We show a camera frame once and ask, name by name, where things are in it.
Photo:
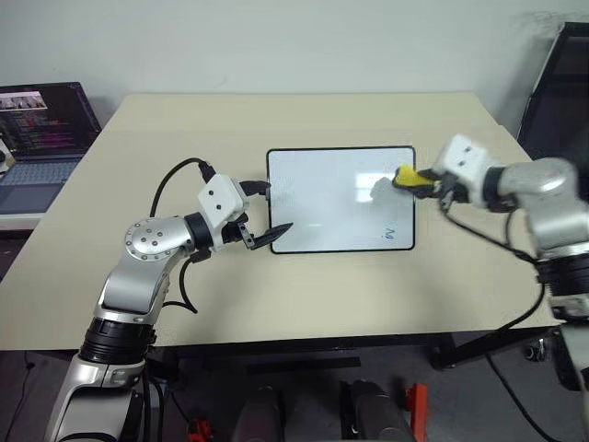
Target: laptop screen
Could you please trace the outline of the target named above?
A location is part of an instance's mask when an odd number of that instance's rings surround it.
[[[99,133],[79,83],[0,87],[0,134],[16,160],[82,156]]]

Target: gray floor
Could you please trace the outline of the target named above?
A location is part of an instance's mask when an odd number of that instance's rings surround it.
[[[250,364],[324,357],[358,356],[362,366],[325,371],[248,375]],[[29,378],[27,401],[13,430],[13,441],[40,441],[67,364],[29,353],[37,364]],[[522,402],[553,437],[582,440],[580,398],[563,389],[550,362],[530,363],[518,349],[496,356]],[[190,359],[181,362],[186,385],[176,395],[190,415],[209,417],[215,442],[226,441],[247,396],[257,387],[283,391],[286,440],[333,440],[340,437],[339,381],[373,380],[388,391],[424,383],[429,389],[428,440],[542,440],[522,418],[485,361],[445,372],[432,370],[420,347],[369,347],[291,355],[257,355]],[[0,353],[0,436],[16,406],[25,376],[21,352]],[[184,441],[185,424],[171,401],[166,406],[166,441]]]

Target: whiteboard frame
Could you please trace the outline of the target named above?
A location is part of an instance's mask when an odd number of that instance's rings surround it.
[[[270,149],[268,152],[266,152],[266,181],[271,185],[270,183],[270,153],[271,152],[279,152],[279,151],[289,151],[289,152],[293,152],[293,151],[309,151],[309,150],[369,150],[369,149],[410,149],[412,152],[412,156],[413,156],[413,168],[416,169],[417,168],[417,162],[416,162],[416,152],[415,152],[415,148],[412,145],[371,145],[371,146],[349,146],[349,147],[298,147],[298,148],[294,148],[294,149],[289,149],[289,148],[274,148],[274,149]],[[272,196],[272,192],[271,192],[271,186],[269,188],[269,197],[267,198],[268,201],[268,222],[270,224],[270,227],[273,227],[272,225],[272,209],[271,209],[271,196]],[[383,251],[383,252],[389,252],[389,251],[409,251],[409,250],[413,250],[415,248],[415,228],[416,228],[416,222],[415,222],[415,195],[413,195],[413,204],[412,204],[412,241],[411,241],[411,246],[407,247],[405,249],[397,249],[397,248],[391,248],[391,249],[341,249],[341,250],[297,250],[297,251],[277,251],[274,249],[273,247],[273,242],[270,244],[270,250],[272,253],[276,254],[276,255],[292,255],[292,254],[307,254],[307,253],[346,253],[346,252],[369,252],[369,251]]]

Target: table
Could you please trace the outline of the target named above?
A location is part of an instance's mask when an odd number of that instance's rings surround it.
[[[132,95],[60,192],[0,285],[0,349],[76,348],[127,227],[148,213],[157,184],[185,157],[224,174],[263,180],[271,148],[411,144],[429,167],[455,133],[502,162],[527,160],[473,94]],[[160,215],[198,210],[202,179],[185,168]],[[262,198],[252,230],[267,227]],[[503,215],[457,207],[456,216],[500,236]],[[191,266],[200,313],[164,308],[158,345],[488,330],[537,296],[534,272],[417,202],[412,251],[274,255],[229,245]],[[514,242],[529,247],[521,218]],[[167,299],[179,298],[178,269]],[[541,308],[523,326],[546,326]]]

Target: laptop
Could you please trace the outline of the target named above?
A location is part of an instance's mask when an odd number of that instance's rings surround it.
[[[0,180],[0,230],[43,214],[99,134],[79,83],[0,87],[0,137],[17,162]]]

